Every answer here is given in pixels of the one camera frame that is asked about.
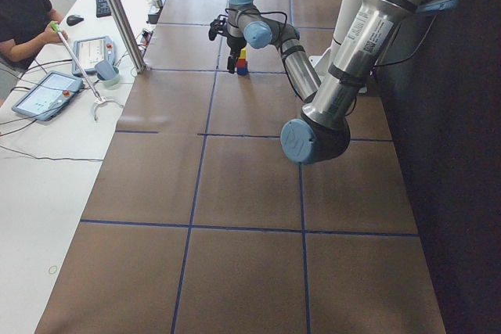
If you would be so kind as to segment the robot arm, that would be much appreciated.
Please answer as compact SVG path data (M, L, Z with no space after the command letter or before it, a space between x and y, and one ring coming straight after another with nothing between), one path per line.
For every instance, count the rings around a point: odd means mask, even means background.
M451 9L458 1L342 0L333 42L319 69L307 57L297 29L267 18L254 0L228 0L211 36L227 40L228 71L234 71L246 46L277 49L292 88L304 102L300 117L283 126L281 146L290 160L310 164L336 158L348 147L348 109L401 22L417 13Z

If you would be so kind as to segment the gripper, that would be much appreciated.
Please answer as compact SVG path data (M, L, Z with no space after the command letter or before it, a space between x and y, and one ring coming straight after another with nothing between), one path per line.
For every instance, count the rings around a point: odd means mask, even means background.
M230 47L230 53L227 59L227 71L234 74L236 70L236 63L238 61L238 55L236 52L240 52L246 47L246 40L243 37L234 37L229 35L227 37L227 45Z

